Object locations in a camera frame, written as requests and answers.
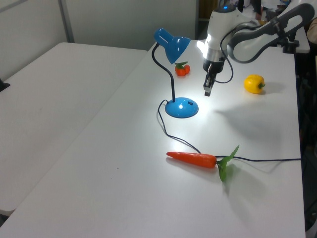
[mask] white wall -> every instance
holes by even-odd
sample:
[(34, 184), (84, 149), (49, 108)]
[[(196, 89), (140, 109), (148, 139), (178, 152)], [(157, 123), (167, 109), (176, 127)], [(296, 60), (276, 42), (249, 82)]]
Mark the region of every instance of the white wall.
[(28, 0), (0, 13), (0, 78), (67, 42), (58, 0)]
[(165, 28), (195, 38), (198, 0), (65, 0), (76, 43), (149, 50)]

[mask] yellow bell pepper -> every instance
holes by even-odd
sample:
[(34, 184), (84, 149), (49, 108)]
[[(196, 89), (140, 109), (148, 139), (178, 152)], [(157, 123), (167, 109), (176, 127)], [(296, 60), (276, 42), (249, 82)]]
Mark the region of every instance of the yellow bell pepper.
[(264, 78), (257, 74), (250, 74), (244, 80), (244, 88), (250, 93), (259, 94), (262, 92), (264, 86)]

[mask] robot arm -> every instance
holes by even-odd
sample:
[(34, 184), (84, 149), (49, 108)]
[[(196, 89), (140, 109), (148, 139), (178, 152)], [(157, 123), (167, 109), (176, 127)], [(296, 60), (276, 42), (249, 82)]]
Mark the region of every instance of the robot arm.
[(282, 14), (262, 27), (232, 6), (213, 11), (205, 42), (205, 95), (210, 95), (216, 75), (222, 71), (227, 54), (240, 63), (252, 62), (267, 47), (296, 32), (315, 17), (317, 0), (293, 0)]

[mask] lamp base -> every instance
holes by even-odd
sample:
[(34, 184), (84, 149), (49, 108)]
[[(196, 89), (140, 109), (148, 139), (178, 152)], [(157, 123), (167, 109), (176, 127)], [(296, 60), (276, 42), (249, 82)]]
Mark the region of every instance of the lamp base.
[(189, 98), (176, 98), (166, 104), (165, 111), (175, 118), (190, 118), (198, 112), (198, 105)]

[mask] toy tomato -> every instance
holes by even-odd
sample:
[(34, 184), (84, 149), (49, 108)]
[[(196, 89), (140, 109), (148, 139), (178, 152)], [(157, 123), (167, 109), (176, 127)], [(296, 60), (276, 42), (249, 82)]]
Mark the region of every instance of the toy tomato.
[(175, 72), (178, 76), (185, 76), (186, 74), (189, 73), (190, 71), (190, 66), (187, 65), (187, 61), (186, 62), (182, 62), (182, 63), (175, 63)]
[(264, 78), (257, 74), (251, 74), (244, 80), (244, 88), (250, 93), (259, 94), (264, 86)]

